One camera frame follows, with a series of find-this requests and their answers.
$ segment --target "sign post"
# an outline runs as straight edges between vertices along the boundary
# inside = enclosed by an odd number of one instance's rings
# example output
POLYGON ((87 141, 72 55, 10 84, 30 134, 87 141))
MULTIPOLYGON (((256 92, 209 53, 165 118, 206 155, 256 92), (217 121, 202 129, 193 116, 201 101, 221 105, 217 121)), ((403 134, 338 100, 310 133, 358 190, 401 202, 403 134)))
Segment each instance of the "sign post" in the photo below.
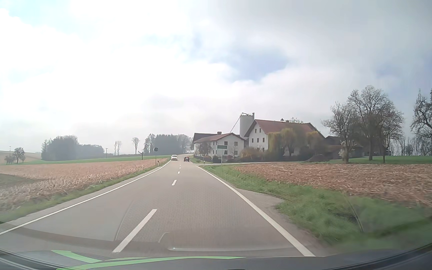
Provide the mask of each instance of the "sign post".
MULTIPOLYGON (((228 149, 228 146, 227 145, 218 145, 217 150, 219 150, 219 149, 228 149)), ((224 152, 221 152, 221 164, 223 164, 223 153, 224 152)))
POLYGON ((155 165, 157 165, 157 164, 156 164, 156 161, 158 160, 158 153, 157 153, 157 151, 158 151, 158 148, 155 147, 155 148, 154 148, 154 164, 155 164, 155 165))

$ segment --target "brown field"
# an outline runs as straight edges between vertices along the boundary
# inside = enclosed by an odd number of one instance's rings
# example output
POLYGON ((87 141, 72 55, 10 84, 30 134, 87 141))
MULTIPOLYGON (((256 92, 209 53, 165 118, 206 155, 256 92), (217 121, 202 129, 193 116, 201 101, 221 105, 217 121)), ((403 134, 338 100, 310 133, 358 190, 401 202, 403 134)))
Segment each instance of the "brown field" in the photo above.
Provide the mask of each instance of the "brown field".
POLYGON ((236 169, 268 181, 432 207, 432 164, 268 163, 242 165, 236 169))
POLYGON ((0 165, 0 174, 41 180, 0 189, 0 210, 17 207, 28 200, 48 199, 55 194, 67 194, 72 190, 118 179, 152 167, 154 164, 155 161, 151 159, 18 166, 0 165))

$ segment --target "red tiled roof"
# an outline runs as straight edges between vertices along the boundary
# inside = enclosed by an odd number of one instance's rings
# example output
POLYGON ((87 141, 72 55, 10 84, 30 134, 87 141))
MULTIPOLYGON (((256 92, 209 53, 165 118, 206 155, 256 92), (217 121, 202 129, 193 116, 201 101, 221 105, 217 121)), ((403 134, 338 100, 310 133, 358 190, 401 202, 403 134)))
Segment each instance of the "red tiled roof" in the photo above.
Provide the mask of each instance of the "red tiled roof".
POLYGON ((231 132, 231 133, 224 133, 224 134, 218 134, 218 135, 204 137, 204 138, 201 138, 199 140, 194 141, 194 143, 217 141, 217 140, 222 139, 222 138, 224 138, 224 137, 226 137, 228 135, 234 135, 234 136, 236 136, 236 137, 238 137, 238 138, 240 138, 242 140, 242 138, 239 135, 234 134, 233 132, 231 132))
POLYGON ((244 137, 249 137, 249 134, 255 127, 256 123, 261 127, 265 134, 270 132, 280 132, 284 128, 292 128, 301 126, 306 133, 318 131, 311 123, 291 123, 286 121, 260 120, 255 119, 249 130, 244 134, 244 137))
POLYGON ((192 143, 195 143, 195 141, 197 141, 201 138, 214 136, 214 135, 218 135, 218 134, 217 133, 194 133, 194 135, 192 137, 192 143))

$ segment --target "roof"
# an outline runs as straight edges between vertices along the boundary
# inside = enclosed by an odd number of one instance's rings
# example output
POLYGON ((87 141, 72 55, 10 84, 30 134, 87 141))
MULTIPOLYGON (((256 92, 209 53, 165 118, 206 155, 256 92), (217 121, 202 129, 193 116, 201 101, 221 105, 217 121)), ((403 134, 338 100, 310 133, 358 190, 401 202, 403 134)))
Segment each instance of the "roof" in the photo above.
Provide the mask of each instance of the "roof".
POLYGON ((195 141, 209 136, 218 135, 216 133, 194 133, 194 136, 192 137, 192 143, 195 143, 195 141))
MULTIPOLYGON (((341 138, 340 137, 327 136, 326 138, 324 138, 324 141, 326 143, 329 142, 330 143, 329 146, 337 146, 337 147, 341 148, 341 138)), ((361 146, 361 144, 359 144, 358 142, 355 142, 353 147, 362 148, 363 146, 361 146)))
POLYGON ((318 131, 311 123, 291 123, 286 121, 255 119, 246 134, 244 134, 244 137, 249 137, 249 134, 252 132, 256 123, 261 127, 265 134, 270 132, 280 132, 284 128, 292 128, 296 126, 301 126, 303 131, 306 133, 318 131))
POLYGON ((220 140, 220 139, 222 139, 222 138, 224 138, 226 136, 229 136, 229 135, 234 135, 234 136, 240 138, 241 140, 243 140, 243 138, 241 138, 239 135, 234 134, 233 132, 231 132, 231 133, 216 134, 216 135, 213 135, 213 136, 203 137, 203 138, 201 138, 199 140, 194 141, 194 143, 217 141, 217 140, 220 140))

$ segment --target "grass verge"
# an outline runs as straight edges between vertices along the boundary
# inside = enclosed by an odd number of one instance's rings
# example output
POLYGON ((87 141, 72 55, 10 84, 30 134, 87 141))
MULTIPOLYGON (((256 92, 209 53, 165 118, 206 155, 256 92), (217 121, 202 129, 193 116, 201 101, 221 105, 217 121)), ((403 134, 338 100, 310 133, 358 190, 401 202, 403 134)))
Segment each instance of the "grass verge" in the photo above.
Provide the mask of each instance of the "grass verge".
MULTIPOLYGON (((159 167, 163 166, 164 164, 166 164, 169 161, 166 160, 165 162, 162 162, 159 167)), ((121 178, 115 179, 115 180, 111 180, 111 181, 105 181, 103 183, 100 184, 94 184, 91 185, 85 189, 80 189, 80 190, 72 190, 69 191, 66 194, 57 194, 55 196, 53 196, 51 199, 49 200, 40 200, 40 201, 29 201, 26 202, 24 204, 22 204, 21 206, 10 210, 10 211, 6 211, 3 213, 0 213, 0 224, 3 224, 5 222, 9 222, 9 221, 13 221, 15 219, 27 216, 28 214, 34 213, 34 212, 38 212, 50 207, 53 207, 55 205, 58 205, 60 203, 63 202, 67 202, 76 198, 79 198, 81 196, 99 191, 105 187, 109 187, 112 186, 114 184, 120 183, 124 180, 128 180, 130 178, 133 178, 135 176, 138 175, 142 175, 144 173, 147 173, 148 171, 151 171, 153 169, 156 169, 158 166, 152 166, 150 168, 147 169, 143 169, 141 171, 123 176, 121 178)))
POLYGON ((197 158, 195 158, 194 156, 190 156, 190 157, 189 157, 189 160, 190 160, 192 163, 202 163, 202 162, 203 162, 202 160, 197 159, 197 158))
POLYGON ((432 242, 432 210, 407 208, 382 199, 267 181, 236 170, 237 165, 204 169, 236 188, 279 197, 276 209, 292 223, 342 252, 412 249, 432 242))

